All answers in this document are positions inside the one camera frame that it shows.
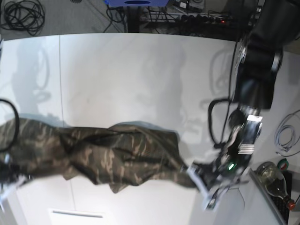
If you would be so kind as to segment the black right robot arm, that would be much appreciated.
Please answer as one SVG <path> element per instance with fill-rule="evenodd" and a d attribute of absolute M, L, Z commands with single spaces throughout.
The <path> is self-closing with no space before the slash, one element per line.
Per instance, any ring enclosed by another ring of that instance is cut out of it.
<path fill-rule="evenodd" d="M 0 207 L 3 210 L 2 205 L 8 199 L 8 196 L 16 191 L 17 188 L 27 183 L 31 179 L 31 176 L 22 173 L 18 165 L 9 162 L 9 151 L 16 145 L 19 136 L 20 118 L 16 107 L 10 101 L 1 98 L 0 102 L 9 105 L 15 116 L 15 128 L 12 138 L 9 139 L 8 144 L 4 148 L 0 149 L 0 152 L 4 153 L 4 160 L 0 162 Z"/>

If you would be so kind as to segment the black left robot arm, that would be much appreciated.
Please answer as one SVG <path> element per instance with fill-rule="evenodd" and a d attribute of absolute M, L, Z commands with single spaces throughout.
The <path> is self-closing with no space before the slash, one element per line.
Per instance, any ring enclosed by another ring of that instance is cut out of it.
<path fill-rule="evenodd" d="M 243 184 L 262 129 L 262 111 L 272 106 L 277 74 L 283 60 L 283 48 L 300 32 L 300 3 L 297 0 L 267 0 L 253 29 L 236 41 L 230 76 L 235 76 L 234 89 L 228 97 L 211 101 L 208 127 L 212 128 L 212 110 L 226 102 L 237 108 L 226 113 L 230 128 L 226 142 L 215 142 L 219 151 L 208 164 L 193 162 L 186 170 L 203 196 L 204 210 L 218 207 L 223 195 Z"/>

